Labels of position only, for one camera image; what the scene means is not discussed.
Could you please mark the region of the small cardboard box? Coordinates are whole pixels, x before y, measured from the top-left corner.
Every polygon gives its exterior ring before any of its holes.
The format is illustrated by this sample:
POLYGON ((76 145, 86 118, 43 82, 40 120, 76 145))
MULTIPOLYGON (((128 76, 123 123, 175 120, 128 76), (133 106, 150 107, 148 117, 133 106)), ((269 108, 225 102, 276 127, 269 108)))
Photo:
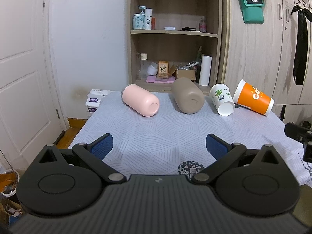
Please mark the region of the small cardboard box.
POLYGON ((192 81, 196 79, 196 71, 195 70, 185 70, 185 69, 178 69, 177 66, 172 65, 169 69, 170 77, 174 77, 176 80, 179 78, 188 78, 192 81))

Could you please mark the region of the grey patterned table cloth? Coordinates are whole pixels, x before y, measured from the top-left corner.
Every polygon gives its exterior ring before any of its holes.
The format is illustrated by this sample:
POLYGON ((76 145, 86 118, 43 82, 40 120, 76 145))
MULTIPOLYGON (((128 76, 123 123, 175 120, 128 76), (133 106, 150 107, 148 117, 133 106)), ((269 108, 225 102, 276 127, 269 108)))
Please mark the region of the grey patterned table cloth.
POLYGON ((107 95, 73 143, 91 143, 106 133, 111 134, 113 149, 104 162, 125 176, 178 174, 183 162, 209 166, 215 159, 206 150, 208 134, 250 149, 271 144, 298 183, 311 185, 311 164, 302 159, 303 146, 285 136, 285 125, 274 113, 263 116, 238 107, 223 117, 206 97, 199 112, 187 115, 179 110, 171 94, 157 93, 157 97, 158 113, 143 117, 122 102, 120 92, 107 95))

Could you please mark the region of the teal pump bottle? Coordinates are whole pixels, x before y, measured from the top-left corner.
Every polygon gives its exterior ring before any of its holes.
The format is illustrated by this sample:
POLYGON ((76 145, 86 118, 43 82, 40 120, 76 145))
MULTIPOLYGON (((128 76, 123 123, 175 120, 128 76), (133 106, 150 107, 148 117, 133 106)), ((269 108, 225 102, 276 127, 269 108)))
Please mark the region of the teal pump bottle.
POLYGON ((145 10, 146 6, 139 6, 140 12, 133 15, 133 30, 145 29, 145 10))

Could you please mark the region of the flat white tin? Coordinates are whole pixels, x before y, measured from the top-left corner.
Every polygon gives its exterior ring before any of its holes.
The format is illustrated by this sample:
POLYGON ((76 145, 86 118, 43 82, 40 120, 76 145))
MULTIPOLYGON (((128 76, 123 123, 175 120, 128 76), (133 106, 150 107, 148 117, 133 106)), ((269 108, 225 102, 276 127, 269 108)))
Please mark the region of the flat white tin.
POLYGON ((175 31, 176 27, 164 27, 165 31, 175 31))

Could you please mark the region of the wooden wardrobe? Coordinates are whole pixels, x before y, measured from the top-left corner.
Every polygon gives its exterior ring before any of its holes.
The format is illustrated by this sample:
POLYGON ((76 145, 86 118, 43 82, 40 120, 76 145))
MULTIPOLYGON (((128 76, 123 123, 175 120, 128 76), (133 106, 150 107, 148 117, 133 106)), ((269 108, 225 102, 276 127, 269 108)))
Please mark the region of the wooden wardrobe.
POLYGON ((264 0, 262 24, 246 24, 239 0, 223 0, 222 49, 218 82, 235 91, 245 80, 274 99, 273 112, 285 123, 311 121, 311 57, 296 85, 293 66, 298 30, 295 6, 311 0, 264 0))

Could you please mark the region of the pink tumbler cup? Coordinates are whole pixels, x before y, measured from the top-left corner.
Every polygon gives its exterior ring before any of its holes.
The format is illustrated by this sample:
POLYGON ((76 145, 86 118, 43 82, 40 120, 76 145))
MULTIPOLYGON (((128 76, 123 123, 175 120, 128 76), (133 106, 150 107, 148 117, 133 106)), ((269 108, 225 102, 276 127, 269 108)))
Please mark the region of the pink tumbler cup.
POLYGON ((154 116, 160 107, 160 102, 156 95, 136 84, 130 84, 124 88, 122 100, 144 117, 154 116))

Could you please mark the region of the small wooden floral box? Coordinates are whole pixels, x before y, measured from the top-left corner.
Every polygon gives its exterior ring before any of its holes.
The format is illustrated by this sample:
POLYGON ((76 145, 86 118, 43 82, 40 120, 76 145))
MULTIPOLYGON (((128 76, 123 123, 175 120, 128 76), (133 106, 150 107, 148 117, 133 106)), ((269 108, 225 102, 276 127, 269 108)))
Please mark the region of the small wooden floral box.
POLYGON ((169 77, 169 62, 159 61, 158 62, 158 73, 157 78, 164 79, 169 77))

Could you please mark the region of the small pink bottle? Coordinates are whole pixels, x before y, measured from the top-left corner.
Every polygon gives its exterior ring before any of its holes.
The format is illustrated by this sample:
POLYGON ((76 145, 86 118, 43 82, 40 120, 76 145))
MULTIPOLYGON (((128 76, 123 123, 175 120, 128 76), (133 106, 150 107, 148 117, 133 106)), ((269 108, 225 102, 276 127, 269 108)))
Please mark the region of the small pink bottle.
POLYGON ((200 18, 199 31, 202 33, 207 32, 206 18, 204 16, 200 18))

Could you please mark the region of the taupe tumbler cup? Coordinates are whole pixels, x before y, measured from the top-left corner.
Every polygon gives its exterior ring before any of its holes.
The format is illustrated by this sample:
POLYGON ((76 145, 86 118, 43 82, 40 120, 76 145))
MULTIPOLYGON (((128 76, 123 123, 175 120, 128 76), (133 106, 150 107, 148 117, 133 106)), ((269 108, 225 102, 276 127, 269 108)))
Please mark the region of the taupe tumbler cup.
POLYGON ((203 92, 188 78, 179 78, 171 86, 178 108, 186 114, 199 112, 204 105, 203 92))

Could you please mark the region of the white tube bottle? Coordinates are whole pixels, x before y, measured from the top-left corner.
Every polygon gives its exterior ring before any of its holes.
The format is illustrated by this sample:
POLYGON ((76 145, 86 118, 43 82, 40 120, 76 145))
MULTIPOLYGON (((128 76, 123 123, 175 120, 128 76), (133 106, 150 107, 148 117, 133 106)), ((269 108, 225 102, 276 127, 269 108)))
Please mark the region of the white tube bottle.
POLYGON ((146 8, 145 9, 145 30, 151 30, 152 29, 152 9, 146 8))

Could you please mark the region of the wooden bookshelf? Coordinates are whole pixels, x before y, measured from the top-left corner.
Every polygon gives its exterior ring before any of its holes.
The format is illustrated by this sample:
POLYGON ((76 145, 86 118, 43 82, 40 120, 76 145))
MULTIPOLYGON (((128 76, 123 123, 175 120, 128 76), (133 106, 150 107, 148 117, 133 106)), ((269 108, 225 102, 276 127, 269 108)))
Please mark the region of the wooden bookshelf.
POLYGON ((146 83, 138 77, 141 53, 148 61, 168 61, 178 66, 195 61, 202 54, 212 57, 208 86, 200 90, 208 95, 217 83, 222 36, 222 0, 128 0, 128 71, 129 83, 153 92, 170 92, 166 83, 146 83), (153 30, 133 30, 133 15, 139 6, 152 9, 153 30), (206 18, 207 32, 199 31, 201 17, 206 18), (176 27, 165 31, 164 27, 176 27))

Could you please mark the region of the teal hanging pouch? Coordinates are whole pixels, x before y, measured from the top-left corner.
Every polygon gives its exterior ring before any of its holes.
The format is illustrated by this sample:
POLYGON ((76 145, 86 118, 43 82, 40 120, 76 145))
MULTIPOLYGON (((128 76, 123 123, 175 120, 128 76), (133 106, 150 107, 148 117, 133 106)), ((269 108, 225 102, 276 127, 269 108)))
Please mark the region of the teal hanging pouch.
POLYGON ((263 24, 264 0, 239 0, 245 24, 263 24))

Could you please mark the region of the clear bottle beige cap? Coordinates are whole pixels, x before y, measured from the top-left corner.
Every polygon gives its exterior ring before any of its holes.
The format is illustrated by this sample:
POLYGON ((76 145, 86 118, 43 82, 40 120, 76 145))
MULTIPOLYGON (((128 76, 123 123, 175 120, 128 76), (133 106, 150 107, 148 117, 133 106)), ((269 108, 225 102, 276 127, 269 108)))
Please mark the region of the clear bottle beige cap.
POLYGON ((140 54, 140 77, 144 79, 148 76, 148 55, 146 53, 140 54))

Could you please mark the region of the pink flat box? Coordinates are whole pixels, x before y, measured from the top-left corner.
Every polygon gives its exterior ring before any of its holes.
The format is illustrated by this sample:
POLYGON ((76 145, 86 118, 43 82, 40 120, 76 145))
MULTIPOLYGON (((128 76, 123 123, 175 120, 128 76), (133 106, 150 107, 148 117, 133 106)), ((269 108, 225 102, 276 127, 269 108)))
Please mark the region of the pink flat box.
POLYGON ((169 78, 157 78, 155 75, 149 75, 146 79, 146 83, 174 83, 175 77, 169 78))

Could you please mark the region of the white bucket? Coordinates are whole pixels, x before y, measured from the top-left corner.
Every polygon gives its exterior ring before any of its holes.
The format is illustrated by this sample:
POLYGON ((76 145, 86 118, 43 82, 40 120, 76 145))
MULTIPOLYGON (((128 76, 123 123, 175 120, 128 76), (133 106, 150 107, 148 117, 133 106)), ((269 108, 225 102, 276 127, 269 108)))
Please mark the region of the white bucket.
POLYGON ((11 197, 16 193, 19 176, 19 173, 13 169, 1 173, 1 194, 4 197, 11 197))

